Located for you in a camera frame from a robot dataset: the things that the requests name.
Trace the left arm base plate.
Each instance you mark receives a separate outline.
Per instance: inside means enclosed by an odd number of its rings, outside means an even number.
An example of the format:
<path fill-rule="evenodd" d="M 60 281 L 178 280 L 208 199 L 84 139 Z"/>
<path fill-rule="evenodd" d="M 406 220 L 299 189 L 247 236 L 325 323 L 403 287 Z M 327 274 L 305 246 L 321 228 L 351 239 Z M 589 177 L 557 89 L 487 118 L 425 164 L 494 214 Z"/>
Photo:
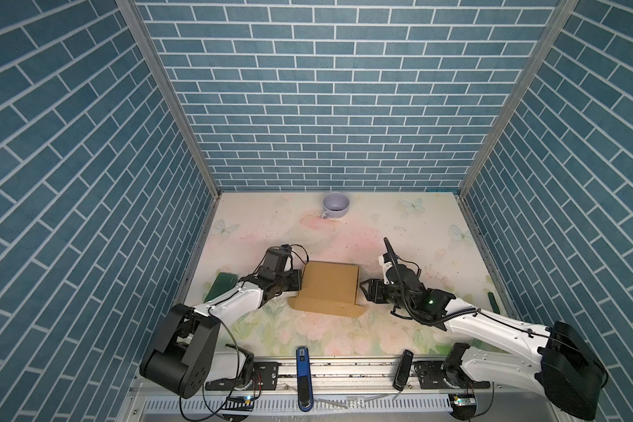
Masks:
<path fill-rule="evenodd" d="M 231 378 L 211 378 L 205 383 L 207 391 L 236 390 L 276 390 L 279 378 L 279 362 L 254 362 L 252 367 L 242 370 L 240 376 Z"/>

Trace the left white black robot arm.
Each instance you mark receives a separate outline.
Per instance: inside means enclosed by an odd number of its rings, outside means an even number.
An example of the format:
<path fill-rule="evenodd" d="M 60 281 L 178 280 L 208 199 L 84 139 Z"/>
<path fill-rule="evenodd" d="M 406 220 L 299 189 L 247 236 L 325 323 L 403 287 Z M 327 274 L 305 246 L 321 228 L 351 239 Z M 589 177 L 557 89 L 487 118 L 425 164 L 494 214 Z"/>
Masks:
<path fill-rule="evenodd" d="M 174 305 L 152 336 L 140 376 L 181 398 L 208 383 L 232 390 L 247 386 L 253 379 L 253 353 L 236 342 L 218 352 L 219 334 L 275 297 L 301 289 L 302 271 L 293 257 L 289 244 L 270 247 L 257 268 L 226 292 L 193 307 Z"/>

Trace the brown cardboard box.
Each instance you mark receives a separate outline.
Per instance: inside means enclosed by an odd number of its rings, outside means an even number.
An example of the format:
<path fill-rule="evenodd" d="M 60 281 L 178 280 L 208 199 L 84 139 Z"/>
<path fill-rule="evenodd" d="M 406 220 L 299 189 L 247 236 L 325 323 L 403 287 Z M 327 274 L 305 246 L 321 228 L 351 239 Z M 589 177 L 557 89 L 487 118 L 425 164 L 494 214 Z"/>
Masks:
<path fill-rule="evenodd" d="M 288 306 L 296 311 L 359 318 L 366 310 L 356 302 L 359 272 L 354 264 L 311 261 L 304 268 L 301 290 L 288 298 Z"/>

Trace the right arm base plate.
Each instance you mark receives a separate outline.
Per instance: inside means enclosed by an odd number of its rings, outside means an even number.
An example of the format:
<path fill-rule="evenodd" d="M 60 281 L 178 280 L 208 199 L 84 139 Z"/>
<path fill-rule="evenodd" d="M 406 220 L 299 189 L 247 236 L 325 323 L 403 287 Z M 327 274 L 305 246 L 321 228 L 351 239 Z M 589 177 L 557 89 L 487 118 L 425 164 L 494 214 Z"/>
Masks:
<path fill-rule="evenodd" d="M 420 381 L 422 390 L 485 390 L 490 388 L 489 382 L 474 381 L 466 375 L 459 359 L 418 360 L 413 369 Z"/>

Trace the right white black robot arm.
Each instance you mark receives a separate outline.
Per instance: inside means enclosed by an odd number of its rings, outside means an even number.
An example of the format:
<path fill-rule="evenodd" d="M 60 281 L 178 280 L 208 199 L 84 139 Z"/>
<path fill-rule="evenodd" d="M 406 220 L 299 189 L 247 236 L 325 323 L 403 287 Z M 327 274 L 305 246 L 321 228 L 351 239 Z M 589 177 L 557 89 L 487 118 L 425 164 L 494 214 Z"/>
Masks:
<path fill-rule="evenodd" d="M 362 281 L 360 290 L 369 302 L 390 304 L 392 316 L 494 346 L 488 352 L 454 344 L 441 364 L 449 386 L 504 384 L 538 393 L 574 418 L 594 420 L 608 371 L 571 325 L 535 325 L 487 311 L 425 287 L 416 272 L 392 261 L 383 262 L 383 278 Z"/>

